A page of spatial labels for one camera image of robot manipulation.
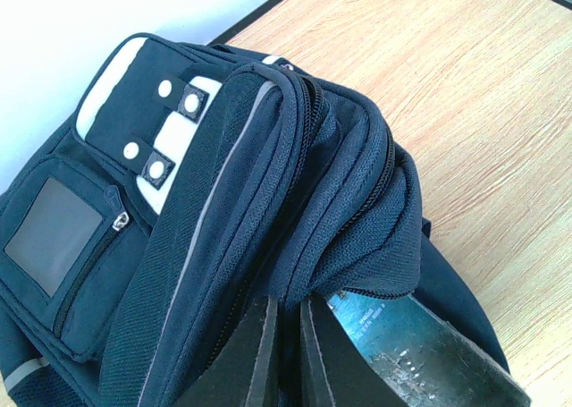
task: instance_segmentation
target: white trim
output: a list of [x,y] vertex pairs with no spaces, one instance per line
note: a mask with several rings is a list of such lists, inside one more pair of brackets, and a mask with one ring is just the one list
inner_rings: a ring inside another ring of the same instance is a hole
[[275,83],[267,81],[267,82],[263,83],[262,86],[260,87],[260,90],[258,91],[257,97],[255,98],[254,104],[252,105],[252,109],[250,110],[250,115],[248,116],[248,119],[247,119],[246,123],[244,124],[244,127],[242,127],[242,131],[240,132],[239,137],[234,142],[234,145],[232,145],[232,148],[231,148],[231,151],[229,152],[229,155],[224,159],[223,166],[221,167],[220,172],[216,176],[216,180],[214,181],[213,188],[211,188],[211,191],[209,192],[208,197],[206,198],[205,204],[203,205],[203,208],[200,212],[200,215],[198,216],[197,225],[195,226],[195,231],[193,232],[193,236],[190,239],[189,251],[187,252],[187,257],[185,258],[185,263],[183,264],[183,267],[181,269],[181,273],[179,274],[179,281],[177,282],[177,286],[175,287],[175,290],[172,293],[171,303],[169,304],[169,309],[167,310],[167,314],[164,318],[163,328],[161,328],[161,334],[159,335],[159,339],[157,341],[155,353],[153,354],[153,359],[151,360],[151,363],[149,364],[149,369],[147,370],[147,375],[145,376],[145,382],[143,383],[143,386],[141,387],[141,392],[139,393],[139,400],[137,402],[138,407],[141,405],[141,402],[143,401],[143,393],[145,392],[145,388],[147,387],[147,382],[149,380],[149,376],[151,375],[151,370],[153,369],[153,366],[155,365],[155,359],[156,359],[157,351],[159,350],[159,345],[161,344],[161,340],[163,339],[164,330],[166,329],[167,322],[169,321],[169,317],[171,316],[172,306],[173,306],[173,304],[175,302],[175,298],[177,297],[177,294],[179,293],[179,290],[181,288],[182,279],[185,276],[185,273],[187,272],[187,268],[189,267],[190,258],[192,256],[193,252],[195,251],[195,246],[197,245],[198,235],[200,234],[200,230],[203,227],[203,223],[205,222],[206,212],[210,208],[211,202],[213,201],[213,196],[215,195],[216,187],[218,186],[218,183],[221,181],[221,178],[223,177],[224,170],[226,169],[226,166],[228,165],[229,161],[231,160],[232,156],[234,155],[236,148],[239,146],[240,142],[242,141],[242,139],[244,138],[244,135],[246,134],[246,132],[248,130],[248,127],[252,123],[252,120],[254,119],[254,115],[255,115],[258,107],[260,106],[260,103],[262,103],[262,100],[265,97],[265,95],[275,86],[276,86]]
[[274,64],[282,57],[279,55],[269,55],[264,60],[262,60],[262,64]]
[[[195,76],[190,82],[190,85],[208,92],[208,100],[198,120],[198,123],[201,123],[206,115],[206,111],[211,106],[211,103],[213,103],[216,94],[221,88],[222,83],[203,76]],[[160,215],[163,210],[172,183],[179,172],[179,167],[187,154],[190,143],[195,137],[197,128],[198,126],[195,123],[182,114],[171,112],[167,116],[167,119],[165,119],[161,130],[157,133],[153,147],[173,161],[174,168],[158,190],[156,190],[151,183],[147,182],[145,178],[137,176],[136,182],[139,192],[158,215]]]
[[91,126],[95,122],[97,112],[99,112],[99,109],[109,98],[115,86],[125,75],[146,40],[147,38],[133,38],[123,45],[119,52],[115,54],[114,59],[101,73],[94,86],[91,87],[91,91],[81,104],[75,123],[75,128],[83,140],[86,139]]
[[24,378],[32,374],[38,369],[42,369],[50,365],[46,358],[35,358],[28,360],[15,369],[10,376],[4,379],[4,387],[6,392],[12,391]]

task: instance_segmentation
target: wooden table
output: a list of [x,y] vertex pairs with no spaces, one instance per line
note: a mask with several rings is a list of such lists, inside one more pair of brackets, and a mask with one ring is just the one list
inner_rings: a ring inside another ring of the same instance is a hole
[[535,406],[572,405],[572,12],[549,0],[286,0],[233,45],[367,94],[433,241]]

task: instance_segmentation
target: backpack pocket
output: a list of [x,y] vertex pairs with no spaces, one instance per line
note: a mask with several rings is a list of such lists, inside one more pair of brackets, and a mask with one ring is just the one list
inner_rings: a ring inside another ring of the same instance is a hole
[[150,35],[125,40],[74,115],[74,135],[154,225],[198,126],[228,75]]
[[344,224],[319,259],[310,279],[312,291],[326,298],[340,288],[398,298],[416,288],[421,191],[411,156],[399,146],[395,153],[386,188]]
[[46,344],[76,361],[96,358],[146,243],[118,187],[49,155],[0,216],[0,296]]

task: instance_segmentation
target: backpack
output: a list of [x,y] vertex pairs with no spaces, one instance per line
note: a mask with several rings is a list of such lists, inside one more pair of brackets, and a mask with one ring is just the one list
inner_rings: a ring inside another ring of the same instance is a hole
[[342,288],[419,287],[506,368],[428,235],[371,100],[278,56],[132,36],[0,197],[4,384],[22,406],[171,405],[271,296],[296,404],[297,307]]

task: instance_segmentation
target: zipper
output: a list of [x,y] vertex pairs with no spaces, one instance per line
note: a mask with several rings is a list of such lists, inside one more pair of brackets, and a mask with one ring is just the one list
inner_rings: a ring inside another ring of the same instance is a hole
[[385,158],[385,165],[383,166],[382,174],[375,183],[374,188],[367,196],[366,200],[359,207],[356,213],[338,230],[336,237],[348,231],[350,227],[357,222],[357,220],[364,215],[370,208],[372,208],[379,199],[379,197],[385,192],[390,184],[391,177],[393,176],[393,169],[395,168],[395,142],[393,141],[393,136],[391,131],[387,129],[387,155]]
[[115,219],[105,232],[102,239],[91,252],[91,255],[89,255],[88,260],[83,265],[80,272],[71,284],[70,290],[63,297],[62,305],[55,315],[54,322],[54,334],[58,338],[62,336],[63,324],[67,319],[70,308],[72,307],[72,304],[77,297],[81,286],[88,278],[89,273],[91,273],[93,267],[101,259],[109,246],[114,242],[115,238],[130,222],[130,216],[125,209],[125,206],[123,205],[119,188],[117,188],[115,185],[108,186],[105,188],[104,198],[105,201],[107,201],[109,207],[114,212]]
[[[304,101],[302,143],[300,146],[300,155],[294,168],[294,175],[292,176],[292,180],[284,197],[281,209],[278,212],[278,215],[273,224],[274,226],[281,226],[282,220],[284,219],[290,219],[290,223],[293,223],[297,219],[295,217],[296,214],[301,208],[303,208],[303,203],[296,202],[297,194],[294,194],[293,192],[297,189],[297,187],[299,187],[298,180],[304,170],[307,154],[315,140],[315,137],[317,136],[317,133],[320,130],[320,127],[322,126],[322,122],[324,121],[325,115],[327,113],[327,107],[324,103],[324,93],[322,92],[322,89],[312,79],[306,76],[298,76],[298,79],[302,88],[302,98]],[[286,233],[288,231],[289,227],[285,227],[282,232]],[[251,271],[248,272],[247,276],[244,278],[244,281],[240,284],[240,288],[236,294],[235,301],[233,302],[227,318],[225,319],[223,329],[221,330],[216,340],[214,349],[212,350],[206,364],[207,369],[213,364],[220,351],[231,337],[232,331],[238,324],[240,315],[244,309],[244,301],[248,297],[248,287],[261,270],[262,268],[258,266],[252,266]]]
[[370,298],[377,298],[378,300],[398,300],[406,295],[411,294],[413,291],[406,291],[404,293],[374,293],[372,291],[365,291],[363,289],[343,288],[343,291],[348,293],[358,293]]

